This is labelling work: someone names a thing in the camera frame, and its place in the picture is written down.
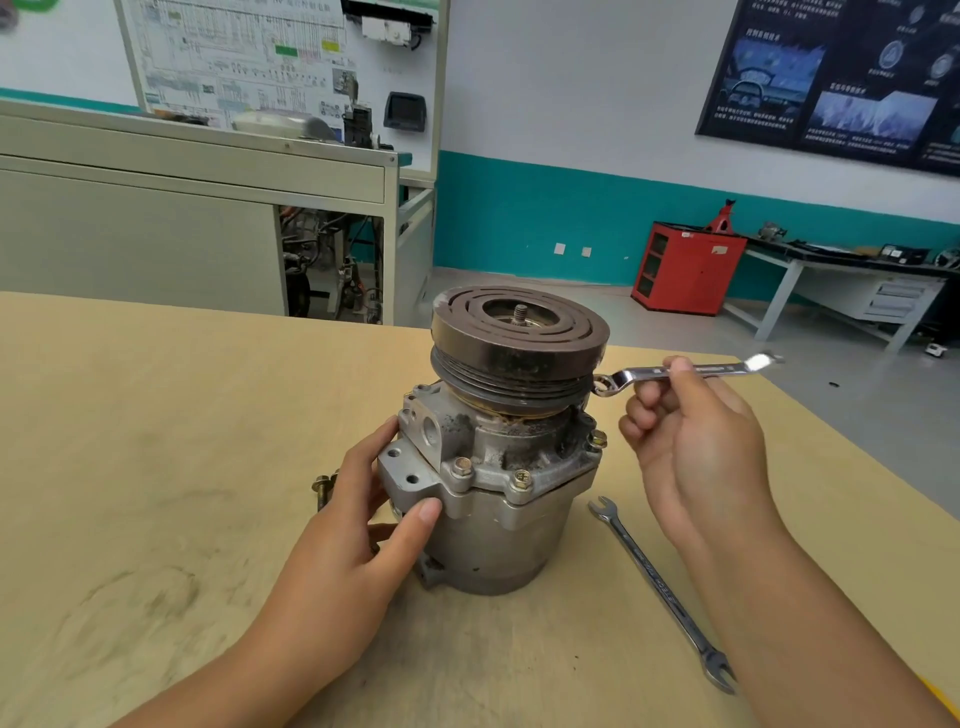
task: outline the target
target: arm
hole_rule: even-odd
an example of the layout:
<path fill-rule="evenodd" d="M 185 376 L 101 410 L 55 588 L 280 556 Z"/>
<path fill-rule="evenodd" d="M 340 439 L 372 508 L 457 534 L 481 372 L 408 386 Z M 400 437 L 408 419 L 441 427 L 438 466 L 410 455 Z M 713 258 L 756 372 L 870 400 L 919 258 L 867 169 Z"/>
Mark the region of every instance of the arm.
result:
<path fill-rule="evenodd" d="M 387 500 L 372 462 L 394 435 L 392 417 L 347 453 L 333 500 L 310 519 L 240 641 L 114 728 L 280 726 L 360 659 L 441 510 L 428 498 L 396 530 L 367 526 Z M 373 557 L 371 542 L 385 540 Z"/>
<path fill-rule="evenodd" d="M 666 363 L 669 386 L 638 386 L 620 431 L 761 724 L 956 728 L 790 536 L 750 406 L 689 360 Z"/>

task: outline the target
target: left hand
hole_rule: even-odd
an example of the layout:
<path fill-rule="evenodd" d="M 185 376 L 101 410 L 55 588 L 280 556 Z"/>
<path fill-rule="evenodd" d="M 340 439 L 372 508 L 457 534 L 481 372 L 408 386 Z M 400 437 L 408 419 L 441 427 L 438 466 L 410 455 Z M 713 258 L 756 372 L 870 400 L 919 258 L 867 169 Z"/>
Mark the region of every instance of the left hand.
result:
<path fill-rule="evenodd" d="M 440 501 L 427 498 L 399 525 L 368 524 L 387 501 L 376 456 L 396 430 L 391 417 L 348 451 L 333 498 L 310 519 L 241 641 L 253 645 L 261 666 L 298 684 L 305 698 L 360 659 L 440 516 Z M 371 543 L 380 541 L 386 543 L 373 556 Z"/>

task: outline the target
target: red toolbox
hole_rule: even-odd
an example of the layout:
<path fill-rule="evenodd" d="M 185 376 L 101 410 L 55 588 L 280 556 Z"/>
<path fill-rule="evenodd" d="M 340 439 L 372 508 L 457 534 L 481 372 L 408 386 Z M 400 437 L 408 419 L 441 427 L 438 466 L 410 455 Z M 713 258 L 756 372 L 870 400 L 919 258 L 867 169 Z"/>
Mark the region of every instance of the red toolbox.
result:
<path fill-rule="evenodd" d="M 652 311 L 716 316 L 747 239 L 654 223 L 631 298 Z"/>

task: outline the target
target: chrome wrench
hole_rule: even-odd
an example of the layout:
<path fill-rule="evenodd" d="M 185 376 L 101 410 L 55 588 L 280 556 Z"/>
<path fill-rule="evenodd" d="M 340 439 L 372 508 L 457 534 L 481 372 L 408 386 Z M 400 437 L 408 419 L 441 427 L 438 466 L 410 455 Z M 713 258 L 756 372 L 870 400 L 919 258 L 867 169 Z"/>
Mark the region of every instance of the chrome wrench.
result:
<path fill-rule="evenodd" d="M 774 364 L 782 364 L 783 361 L 782 356 L 763 352 L 754 354 L 739 364 L 701 364 L 695 366 L 693 371 L 701 376 L 753 375 Z M 613 397 L 635 382 L 667 379 L 669 376 L 670 370 L 666 367 L 622 369 L 612 375 L 596 375 L 593 378 L 593 394 L 597 397 Z"/>
<path fill-rule="evenodd" d="M 729 676 L 734 680 L 736 679 L 736 675 L 733 674 L 733 669 L 730 667 L 730 662 L 727 660 L 727 655 L 710 644 L 710 640 L 708 640 L 704 633 L 700 631 L 700 627 L 697 626 L 697 623 L 693 620 L 693 617 L 687 613 L 683 604 L 680 603 L 680 600 L 677 599 L 673 592 L 670 591 L 670 587 L 668 587 L 666 582 L 660 578 L 657 570 L 654 569 L 654 565 L 650 563 L 650 559 L 648 559 L 646 554 L 640 550 L 640 547 L 636 544 L 636 541 L 631 538 L 630 533 L 626 528 L 623 527 L 623 523 L 620 522 L 620 519 L 616 514 L 616 503 L 614 503 L 608 497 L 603 496 L 600 497 L 600 503 L 601 505 L 596 505 L 595 503 L 591 502 L 589 504 L 590 512 L 598 519 L 605 522 L 612 529 L 613 533 L 616 534 L 616 537 L 620 540 L 620 543 L 623 544 L 624 547 L 626 547 L 630 552 L 630 555 L 633 557 L 636 565 L 639 566 L 643 571 L 644 575 L 647 577 L 647 581 L 650 582 L 650 585 L 654 588 L 657 594 L 660 595 L 660 598 L 663 599 L 663 603 L 666 604 L 667 609 L 670 610 L 670 613 L 674 616 L 674 619 L 677 620 L 677 623 L 685 631 L 686 635 L 693 643 L 693 646 L 700 654 L 700 662 L 704 666 L 704 672 L 707 674 L 709 681 L 723 692 L 733 695 L 733 687 L 729 682 L 727 682 L 727 676 L 724 674 L 724 672 L 729 674 Z"/>

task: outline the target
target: poster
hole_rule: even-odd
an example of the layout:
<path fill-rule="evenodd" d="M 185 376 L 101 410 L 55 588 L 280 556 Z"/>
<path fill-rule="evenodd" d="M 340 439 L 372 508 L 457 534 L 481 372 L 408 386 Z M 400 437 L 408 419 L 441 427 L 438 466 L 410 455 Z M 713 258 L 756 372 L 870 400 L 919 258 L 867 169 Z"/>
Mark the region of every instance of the poster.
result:
<path fill-rule="evenodd" d="M 960 3 L 742 0 L 698 133 L 960 176 Z"/>

